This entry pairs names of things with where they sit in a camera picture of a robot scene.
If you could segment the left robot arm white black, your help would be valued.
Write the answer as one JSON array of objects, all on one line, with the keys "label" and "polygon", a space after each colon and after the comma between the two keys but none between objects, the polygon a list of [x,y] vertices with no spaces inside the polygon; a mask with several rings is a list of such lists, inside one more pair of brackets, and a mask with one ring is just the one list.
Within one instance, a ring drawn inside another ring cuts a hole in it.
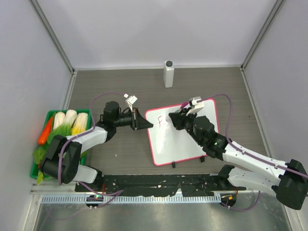
[{"label": "left robot arm white black", "polygon": [[75,136],[53,137],[41,161],[40,171],[60,180],[60,183],[80,181],[90,191],[99,191],[103,185],[103,174],[93,167],[81,165],[81,154],[98,144],[108,142],[116,134],[117,127],[125,126],[140,130],[154,125],[141,116],[138,108],[127,108],[125,112],[121,112],[117,102],[106,103],[95,126]]}]

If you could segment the pink framed whiteboard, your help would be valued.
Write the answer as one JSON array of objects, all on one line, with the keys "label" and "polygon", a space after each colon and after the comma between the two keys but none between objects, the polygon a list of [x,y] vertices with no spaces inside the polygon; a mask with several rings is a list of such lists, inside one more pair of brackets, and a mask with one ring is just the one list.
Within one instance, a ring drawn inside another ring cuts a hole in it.
[{"label": "pink framed whiteboard", "polygon": [[149,109],[145,119],[154,126],[147,129],[154,165],[163,166],[206,156],[202,148],[185,130],[176,130],[169,113],[180,109],[180,104]]}]

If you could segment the purple capped marker pen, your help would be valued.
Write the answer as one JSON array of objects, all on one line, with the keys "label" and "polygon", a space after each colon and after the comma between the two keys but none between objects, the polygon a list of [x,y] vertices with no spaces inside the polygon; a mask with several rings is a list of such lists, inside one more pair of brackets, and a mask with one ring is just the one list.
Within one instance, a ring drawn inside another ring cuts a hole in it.
[{"label": "purple capped marker pen", "polygon": [[182,110],[185,106],[187,106],[188,104],[189,104],[189,102],[184,102],[184,103],[180,106],[180,108],[177,109],[177,110],[175,111],[175,113],[181,112],[181,110]]}]

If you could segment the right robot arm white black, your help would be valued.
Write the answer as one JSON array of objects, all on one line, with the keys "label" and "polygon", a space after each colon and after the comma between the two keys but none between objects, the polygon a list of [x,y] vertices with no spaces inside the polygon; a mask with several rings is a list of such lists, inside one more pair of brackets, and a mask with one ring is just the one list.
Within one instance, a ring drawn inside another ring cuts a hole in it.
[{"label": "right robot arm white black", "polygon": [[[169,113],[176,130],[185,130],[209,157],[227,161],[217,178],[218,186],[263,191],[283,205],[300,210],[308,194],[308,174],[297,160],[280,161],[252,152],[215,131],[206,116],[189,115],[184,110]],[[242,171],[232,165],[245,168]]]}]

